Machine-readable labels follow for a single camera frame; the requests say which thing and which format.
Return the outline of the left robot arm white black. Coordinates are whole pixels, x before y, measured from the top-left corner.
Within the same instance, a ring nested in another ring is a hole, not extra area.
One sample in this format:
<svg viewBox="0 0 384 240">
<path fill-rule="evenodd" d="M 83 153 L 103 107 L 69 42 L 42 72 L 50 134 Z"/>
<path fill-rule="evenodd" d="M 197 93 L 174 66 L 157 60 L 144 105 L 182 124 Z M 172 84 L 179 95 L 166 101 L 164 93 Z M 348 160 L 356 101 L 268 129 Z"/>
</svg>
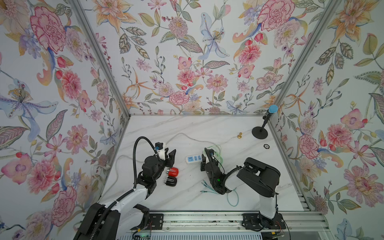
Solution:
<svg viewBox="0 0 384 240">
<path fill-rule="evenodd" d="M 146 141 L 153 155 L 147 157 L 138 172 L 136 153 L 138 143 Z M 105 203 L 94 203 L 87 211 L 76 240 L 117 240 L 129 230 L 138 232 L 148 227 L 150 210 L 142 205 L 157 187 L 157 180 L 166 168 L 172 168 L 176 150 L 170 151 L 165 143 L 153 144 L 147 137 L 137 138 L 133 147 L 133 187 L 121 196 Z"/>
</svg>

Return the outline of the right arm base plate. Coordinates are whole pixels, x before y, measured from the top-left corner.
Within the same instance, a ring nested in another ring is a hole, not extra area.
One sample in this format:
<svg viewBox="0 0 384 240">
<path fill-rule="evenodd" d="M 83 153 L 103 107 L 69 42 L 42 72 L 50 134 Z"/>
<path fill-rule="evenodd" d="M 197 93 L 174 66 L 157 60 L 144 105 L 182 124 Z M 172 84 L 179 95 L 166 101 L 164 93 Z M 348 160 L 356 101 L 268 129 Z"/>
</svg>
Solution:
<svg viewBox="0 0 384 240">
<path fill-rule="evenodd" d="M 246 230 L 285 230 L 287 228 L 283 216 L 276 213 L 272 219 L 264 217 L 262 214 L 243 214 L 242 226 Z"/>
</svg>

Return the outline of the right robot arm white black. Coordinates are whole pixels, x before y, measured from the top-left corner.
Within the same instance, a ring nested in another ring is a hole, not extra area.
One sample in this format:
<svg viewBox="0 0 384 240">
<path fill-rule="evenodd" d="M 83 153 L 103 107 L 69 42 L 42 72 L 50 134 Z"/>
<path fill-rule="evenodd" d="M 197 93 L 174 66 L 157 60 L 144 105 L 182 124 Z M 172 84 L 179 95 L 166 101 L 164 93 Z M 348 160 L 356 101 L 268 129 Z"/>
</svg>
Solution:
<svg viewBox="0 0 384 240">
<path fill-rule="evenodd" d="M 276 221 L 282 219 L 278 213 L 276 187 L 280 183 L 281 173 L 278 169 L 253 158 L 247 158 L 242 166 L 236 166 L 225 173 L 220 169 L 220 161 L 213 149 L 204 149 L 201 171 L 206 172 L 212 189 L 220 195 L 233 192 L 245 184 L 260 196 L 260 209 L 257 223 L 264 229 L 271 229 Z"/>
</svg>

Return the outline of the white power strip blue sockets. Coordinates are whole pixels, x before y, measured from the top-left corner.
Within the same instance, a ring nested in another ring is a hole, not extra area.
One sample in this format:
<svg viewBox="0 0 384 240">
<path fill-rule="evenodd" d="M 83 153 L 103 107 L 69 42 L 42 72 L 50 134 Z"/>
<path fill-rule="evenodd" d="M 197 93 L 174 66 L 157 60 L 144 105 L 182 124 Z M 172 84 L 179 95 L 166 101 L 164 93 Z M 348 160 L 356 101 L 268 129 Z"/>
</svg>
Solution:
<svg viewBox="0 0 384 240">
<path fill-rule="evenodd" d="M 191 155 L 186 157 L 187 164 L 199 163 L 199 162 L 202 162 L 202 155 Z"/>
</svg>

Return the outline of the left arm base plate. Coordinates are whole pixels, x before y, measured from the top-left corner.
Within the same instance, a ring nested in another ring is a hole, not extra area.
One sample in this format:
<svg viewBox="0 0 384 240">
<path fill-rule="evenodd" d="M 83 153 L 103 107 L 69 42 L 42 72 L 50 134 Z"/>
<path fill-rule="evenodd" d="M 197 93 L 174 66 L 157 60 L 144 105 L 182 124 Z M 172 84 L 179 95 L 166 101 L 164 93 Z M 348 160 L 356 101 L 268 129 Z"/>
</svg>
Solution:
<svg viewBox="0 0 384 240">
<path fill-rule="evenodd" d="M 131 230 L 162 230 L 164 224 L 164 214 L 149 214 L 145 215 L 142 222 L 131 228 Z"/>
</svg>

